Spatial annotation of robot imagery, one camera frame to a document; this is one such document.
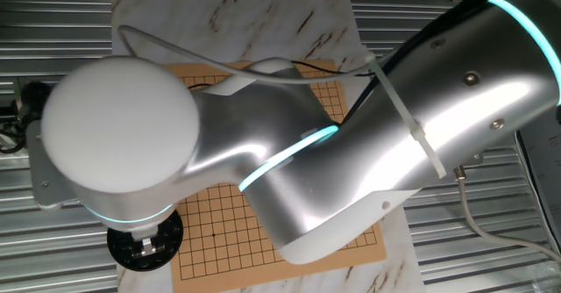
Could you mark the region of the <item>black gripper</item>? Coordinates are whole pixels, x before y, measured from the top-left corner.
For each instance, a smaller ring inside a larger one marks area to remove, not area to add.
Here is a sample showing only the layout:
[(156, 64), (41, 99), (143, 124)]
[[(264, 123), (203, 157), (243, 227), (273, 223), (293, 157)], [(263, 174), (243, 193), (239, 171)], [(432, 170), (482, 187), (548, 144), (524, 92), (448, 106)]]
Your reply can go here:
[[(133, 259), (140, 259), (146, 255), (160, 254), (167, 249), (166, 241), (161, 239), (156, 229), (133, 231), (131, 236), (135, 241), (132, 244), (131, 250), (131, 257)], [(146, 239), (146, 250), (142, 243), (144, 239)]]

